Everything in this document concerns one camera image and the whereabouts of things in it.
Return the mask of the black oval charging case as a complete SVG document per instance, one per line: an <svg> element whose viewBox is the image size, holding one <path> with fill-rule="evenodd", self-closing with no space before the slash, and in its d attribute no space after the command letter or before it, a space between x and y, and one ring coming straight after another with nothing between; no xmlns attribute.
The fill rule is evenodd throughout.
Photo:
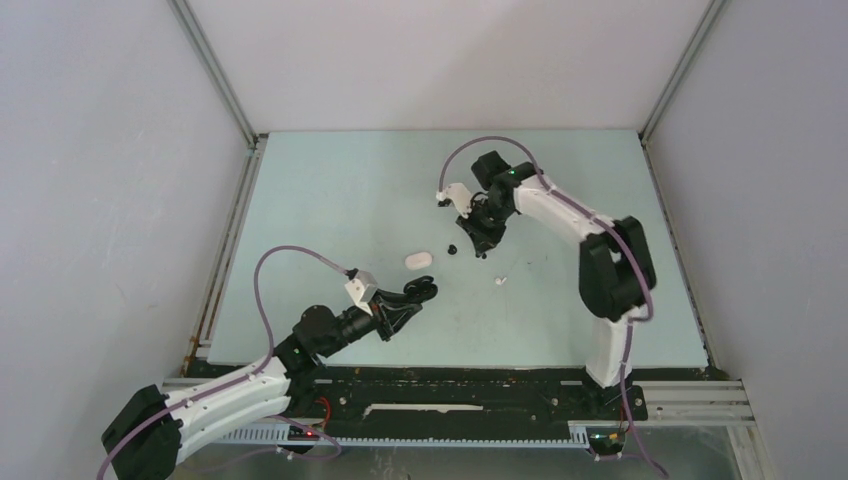
<svg viewBox="0 0 848 480"><path fill-rule="evenodd" d="M407 282L403 294L410 303L425 303L436 297L438 286L433 276L424 275Z"/></svg>

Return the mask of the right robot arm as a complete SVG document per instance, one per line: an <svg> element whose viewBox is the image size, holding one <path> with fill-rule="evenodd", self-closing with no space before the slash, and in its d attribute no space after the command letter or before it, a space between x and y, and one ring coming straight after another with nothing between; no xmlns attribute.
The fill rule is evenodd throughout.
<svg viewBox="0 0 848 480"><path fill-rule="evenodd" d="M508 164L496 151L471 167L480 189L440 181L439 206L453 206L457 225L484 258L502 240L514 215L536 220L578 252L578 293L592 314L592 348L585 364L590 384L581 392L585 411L606 418L618 408L634 419L631 393L635 327L652 321L657 277L638 219L615 220L589 209L555 186L535 160Z"/></svg>

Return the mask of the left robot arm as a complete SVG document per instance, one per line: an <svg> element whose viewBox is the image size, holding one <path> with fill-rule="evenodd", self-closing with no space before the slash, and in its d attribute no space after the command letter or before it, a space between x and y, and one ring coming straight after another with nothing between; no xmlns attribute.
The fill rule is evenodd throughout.
<svg viewBox="0 0 848 480"><path fill-rule="evenodd" d="M166 479L193 453L238 428L285 411L308 414L322 359L372 332L390 340L437 293L433 278L422 276L400 293L377 290L363 308L334 313L313 305L267 357L193 387L137 390L101 436L105 466L120 479Z"/></svg>

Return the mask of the white oval charging case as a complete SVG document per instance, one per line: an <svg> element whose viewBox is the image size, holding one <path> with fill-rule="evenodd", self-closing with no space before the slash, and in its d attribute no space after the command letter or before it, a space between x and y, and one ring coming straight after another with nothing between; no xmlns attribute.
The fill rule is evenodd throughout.
<svg viewBox="0 0 848 480"><path fill-rule="evenodd" d="M433 256L427 251L412 253L404 258L404 265L411 271L417 271L429 267L433 262Z"/></svg>

